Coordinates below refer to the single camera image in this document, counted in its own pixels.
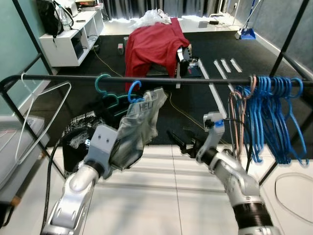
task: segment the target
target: red cloth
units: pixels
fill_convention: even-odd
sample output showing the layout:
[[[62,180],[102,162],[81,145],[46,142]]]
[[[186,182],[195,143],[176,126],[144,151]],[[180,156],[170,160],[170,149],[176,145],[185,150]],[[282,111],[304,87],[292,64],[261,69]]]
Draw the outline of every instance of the red cloth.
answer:
[[[129,35],[126,51],[126,77],[145,77],[152,63],[165,66],[170,77],[174,77],[176,52],[187,47],[177,18],[171,24],[156,23],[136,29]],[[126,91],[131,84],[126,84]]]

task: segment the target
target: black bag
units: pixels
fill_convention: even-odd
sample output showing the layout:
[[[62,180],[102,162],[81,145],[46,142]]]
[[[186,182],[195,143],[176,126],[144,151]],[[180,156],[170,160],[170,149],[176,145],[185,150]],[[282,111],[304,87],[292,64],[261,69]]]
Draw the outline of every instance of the black bag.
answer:
[[[43,22],[46,33],[51,34],[54,38],[56,38],[57,35],[63,32],[63,25],[56,10],[56,5],[59,4],[52,0],[36,0],[36,3],[39,16]],[[68,11],[65,9],[64,11],[71,18],[72,22],[69,24],[69,26],[72,27],[74,20]]]

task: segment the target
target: black floor mat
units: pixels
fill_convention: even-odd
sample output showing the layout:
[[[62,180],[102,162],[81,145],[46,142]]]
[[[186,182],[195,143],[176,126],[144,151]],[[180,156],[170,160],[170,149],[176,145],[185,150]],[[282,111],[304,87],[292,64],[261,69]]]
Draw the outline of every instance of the black floor mat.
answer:
[[[185,33],[185,37],[192,44],[193,56],[201,58],[204,67],[206,68],[210,78],[220,78],[218,70],[213,64],[214,60],[218,60],[220,65],[221,59],[225,59],[228,66],[231,69],[231,73],[225,73],[229,80],[235,78],[248,78],[251,74],[268,75],[274,65],[276,56],[269,50],[264,48],[256,40],[236,40],[234,37],[234,31],[227,32],[201,32],[201,33]],[[125,35],[116,36],[101,36],[101,48],[98,56],[107,63],[110,68],[116,71],[118,74],[125,74],[125,61],[124,56],[119,55],[117,52],[117,44],[123,42]],[[242,68],[242,72],[237,72],[230,59],[234,58],[238,65]],[[99,60],[95,56],[94,51],[91,51],[80,67],[77,68],[62,68],[59,72],[60,75],[100,75],[102,73],[109,73],[112,76],[114,74],[107,65]],[[299,76],[296,71],[289,67],[285,63],[281,63],[276,75],[294,77]],[[168,92],[172,93],[172,101],[180,109],[189,113],[199,123],[202,123],[203,114],[208,112],[217,111],[217,105],[214,101],[213,95],[207,85],[182,85],[181,89],[176,90],[174,86],[163,86]],[[124,92],[124,84],[109,83],[102,87],[103,89],[114,92],[117,94]],[[143,84],[142,89],[152,88]],[[216,89],[223,101],[224,107],[227,110],[227,97],[229,94],[228,86],[216,85]],[[60,98],[55,95],[51,96],[50,100],[55,100],[56,103],[60,101]],[[85,104],[92,102],[99,94],[94,89],[94,84],[90,83],[74,82],[72,83],[72,91],[67,99],[74,115],[80,113]],[[309,114],[310,108],[300,99],[293,101],[293,112],[301,124],[306,116]],[[36,100],[35,109],[33,114],[45,117],[46,122],[49,121],[51,116],[50,111],[55,110],[54,107],[47,109],[46,103],[42,101],[42,98]],[[49,145],[53,145],[61,135],[62,129],[68,124],[69,115],[65,114],[57,122],[54,122],[49,130],[51,140]],[[166,134],[167,129],[175,130],[179,135],[184,136],[182,130],[183,127],[192,129],[197,133],[203,133],[195,123],[191,122],[177,110],[175,110],[170,104],[169,99],[165,103],[164,107],[159,112],[157,129],[158,137],[153,139],[151,144],[171,144]],[[228,127],[224,134],[223,139],[230,142],[230,134]],[[295,133],[295,128],[290,127],[290,135]],[[313,127],[306,131],[306,143],[309,149],[309,155],[312,156],[312,136]]]

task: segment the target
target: white shelf unit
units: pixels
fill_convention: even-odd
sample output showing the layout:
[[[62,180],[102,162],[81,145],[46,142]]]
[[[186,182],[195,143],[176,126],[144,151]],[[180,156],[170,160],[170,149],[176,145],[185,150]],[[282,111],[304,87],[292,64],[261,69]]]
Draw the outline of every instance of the white shelf unit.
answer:
[[[54,40],[52,35],[39,38],[45,55],[52,67],[76,67],[92,49],[104,27],[101,11],[84,11],[74,17],[73,30],[64,31]],[[83,53],[76,55],[73,41],[79,39]]]

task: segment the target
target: water bottle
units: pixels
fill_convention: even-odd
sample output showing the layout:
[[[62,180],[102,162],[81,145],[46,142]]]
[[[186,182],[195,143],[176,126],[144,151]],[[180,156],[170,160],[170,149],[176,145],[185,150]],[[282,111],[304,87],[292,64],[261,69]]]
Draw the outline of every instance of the water bottle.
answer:
[[[58,13],[59,13],[59,17],[60,17],[61,23],[63,25],[64,31],[69,31],[70,27],[69,27],[69,23],[67,20],[67,16],[66,16],[63,8],[60,5],[59,5],[59,12]]]

